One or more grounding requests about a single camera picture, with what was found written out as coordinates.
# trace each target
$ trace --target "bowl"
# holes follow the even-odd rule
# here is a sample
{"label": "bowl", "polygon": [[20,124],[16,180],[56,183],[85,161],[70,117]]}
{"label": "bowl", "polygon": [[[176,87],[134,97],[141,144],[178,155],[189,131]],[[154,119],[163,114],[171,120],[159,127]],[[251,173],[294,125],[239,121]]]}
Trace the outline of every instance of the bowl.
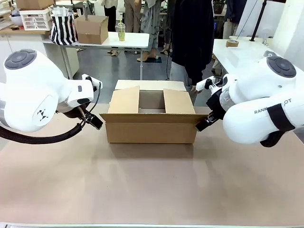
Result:
{"label": "bowl", "polygon": [[17,25],[17,26],[23,26],[21,16],[18,16],[18,17],[12,17],[12,16],[10,16],[10,19],[11,19],[11,21],[12,21],[15,25]]}

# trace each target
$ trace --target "person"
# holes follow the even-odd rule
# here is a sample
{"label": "person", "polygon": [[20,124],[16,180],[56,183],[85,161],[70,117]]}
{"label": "person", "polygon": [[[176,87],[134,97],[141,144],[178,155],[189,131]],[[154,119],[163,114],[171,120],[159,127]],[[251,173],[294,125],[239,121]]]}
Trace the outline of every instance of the person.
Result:
{"label": "person", "polygon": [[[104,14],[109,17],[108,21],[108,31],[115,32],[116,26],[116,9],[118,5],[118,0],[103,0],[101,5],[104,6]],[[116,50],[108,51],[111,56],[118,56],[119,52]]]}
{"label": "person", "polygon": [[211,0],[176,0],[173,24],[171,81],[182,81],[194,105],[196,84],[210,63],[214,43]]}
{"label": "person", "polygon": [[139,32],[142,0],[124,0],[126,32]]}
{"label": "person", "polygon": [[150,38],[148,50],[143,52],[143,62],[146,62],[149,57],[156,58],[158,35],[160,32],[161,3],[162,0],[146,0],[144,5],[141,33],[150,34]]}
{"label": "person", "polygon": [[[247,0],[226,0],[227,11],[224,17],[224,32],[223,39],[229,39],[230,36],[234,36],[238,29],[238,24],[241,21],[244,8]],[[212,72],[219,76],[222,72],[223,66],[215,59],[212,67]]]}
{"label": "person", "polygon": [[165,55],[168,55],[170,50],[172,49],[171,35],[172,35],[175,3],[176,3],[176,0],[168,0],[167,20],[166,20],[166,29],[165,29],[166,45],[165,45],[164,49],[161,51],[161,53],[165,54]]}

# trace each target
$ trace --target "white cabinet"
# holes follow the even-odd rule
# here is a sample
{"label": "white cabinet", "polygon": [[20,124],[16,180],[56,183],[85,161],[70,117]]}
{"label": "white cabinet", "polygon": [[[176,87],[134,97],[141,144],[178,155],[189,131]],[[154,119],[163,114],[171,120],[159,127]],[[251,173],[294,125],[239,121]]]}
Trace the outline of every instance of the white cabinet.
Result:
{"label": "white cabinet", "polygon": [[[5,82],[3,62],[13,52],[22,49],[33,49],[47,56],[67,77],[60,47],[55,44],[44,44],[40,34],[0,34],[0,82]],[[77,50],[67,48],[67,55],[74,75],[79,69]]]}
{"label": "white cabinet", "polygon": [[20,51],[21,49],[33,49],[40,51],[47,56],[47,52],[40,35],[34,34],[7,34],[11,50]]}
{"label": "white cabinet", "polygon": [[6,35],[0,35],[0,82],[5,82],[5,73],[4,73],[4,66],[3,63],[6,60],[6,58],[12,53],[12,50],[10,49],[9,41],[6,37]]}

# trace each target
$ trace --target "tape roll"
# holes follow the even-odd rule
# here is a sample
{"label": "tape roll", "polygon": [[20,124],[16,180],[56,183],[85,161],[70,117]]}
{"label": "tape roll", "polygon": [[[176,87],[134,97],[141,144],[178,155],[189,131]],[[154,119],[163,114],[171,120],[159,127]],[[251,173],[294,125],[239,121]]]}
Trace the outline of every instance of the tape roll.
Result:
{"label": "tape roll", "polygon": [[238,41],[237,40],[227,40],[226,42],[226,47],[237,47],[238,46]]}

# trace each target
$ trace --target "black pole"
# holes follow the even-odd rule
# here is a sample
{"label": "black pole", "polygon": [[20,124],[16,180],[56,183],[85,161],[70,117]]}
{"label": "black pole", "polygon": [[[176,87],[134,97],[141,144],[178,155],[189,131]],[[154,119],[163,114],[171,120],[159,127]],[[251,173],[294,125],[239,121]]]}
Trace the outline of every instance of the black pole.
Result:
{"label": "black pole", "polygon": [[255,27],[255,30],[254,30],[254,32],[253,32],[253,35],[252,35],[252,38],[250,39],[250,41],[255,41],[255,37],[256,37],[256,34],[257,34],[257,30],[258,30],[258,27],[259,27],[259,25],[260,25],[260,23],[261,23],[261,19],[262,19],[262,16],[263,16],[263,13],[264,13],[266,4],[267,4],[267,0],[264,0],[264,2],[263,2],[263,4],[262,4],[262,9],[261,9],[261,12],[260,12],[260,16],[258,16],[257,23],[256,23],[256,27]]}
{"label": "black pole", "polygon": [[73,0],[71,0],[71,4],[72,4],[72,10],[73,10],[73,12],[77,13],[77,9],[75,8]]}

